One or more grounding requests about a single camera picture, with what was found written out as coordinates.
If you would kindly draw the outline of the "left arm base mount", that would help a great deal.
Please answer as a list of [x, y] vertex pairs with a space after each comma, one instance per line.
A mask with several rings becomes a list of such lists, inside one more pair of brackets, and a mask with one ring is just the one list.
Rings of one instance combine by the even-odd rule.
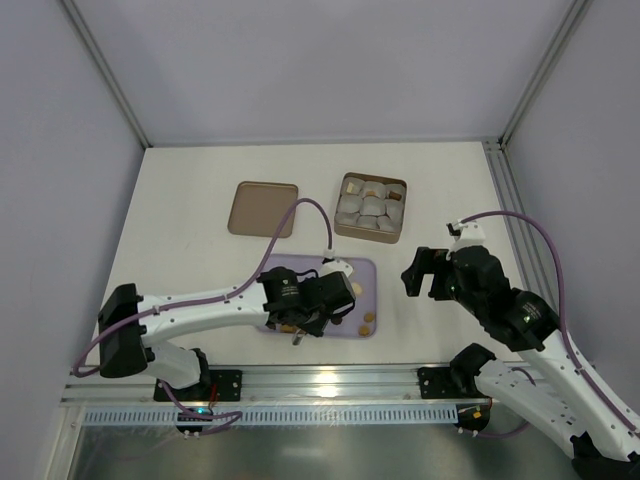
[[210, 369], [198, 383], [184, 389], [169, 387], [169, 390], [180, 402], [239, 402], [242, 375], [237, 369]]

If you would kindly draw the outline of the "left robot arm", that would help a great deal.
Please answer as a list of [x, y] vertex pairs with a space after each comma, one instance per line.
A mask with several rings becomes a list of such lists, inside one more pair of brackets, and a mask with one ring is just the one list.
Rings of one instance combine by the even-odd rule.
[[246, 288], [175, 298], [143, 296], [135, 284], [123, 284], [98, 315], [99, 374], [143, 374], [176, 390], [187, 389], [204, 383], [206, 356], [173, 344], [173, 339], [219, 328], [277, 325], [320, 337], [355, 304], [356, 295], [342, 271], [298, 275], [278, 266], [260, 273]]

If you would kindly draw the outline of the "metal tongs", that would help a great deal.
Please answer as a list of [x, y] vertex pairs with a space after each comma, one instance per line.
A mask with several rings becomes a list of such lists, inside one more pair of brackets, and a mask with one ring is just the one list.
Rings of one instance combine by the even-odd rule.
[[301, 342], [303, 341], [304, 337], [306, 335], [306, 332], [302, 329], [297, 329], [292, 336], [292, 345], [293, 346], [298, 346], [301, 344]]

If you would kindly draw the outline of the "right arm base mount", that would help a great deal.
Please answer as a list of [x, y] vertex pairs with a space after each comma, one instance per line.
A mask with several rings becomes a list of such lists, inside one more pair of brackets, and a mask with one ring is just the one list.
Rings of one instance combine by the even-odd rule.
[[421, 367], [417, 379], [422, 399], [488, 399], [470, 377], [455, 373], [449, 366]]

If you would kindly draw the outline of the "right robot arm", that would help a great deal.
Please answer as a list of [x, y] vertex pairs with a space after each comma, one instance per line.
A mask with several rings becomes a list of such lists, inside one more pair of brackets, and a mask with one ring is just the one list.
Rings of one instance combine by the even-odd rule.
[[618, 419], [615, 398], [600, 398], [604, 386], [588, 364], [576, 365], [577, 348], [562, 336], [555, 311], [538, 295], [510, 285], [500, 261], [482, 246], [417, 249], [401, 280], [408, 296], [419, 295], [424, 276], [435, 301], [454, 301], [489, 336], [527, 362], [553, 388], [548, 395], [520, 377], [494, 353], [474, 343], [449, 363], [453, 383], [465, 394], [498, 400], [553, 440], [582, 479], [636, 479], [639, 431]]

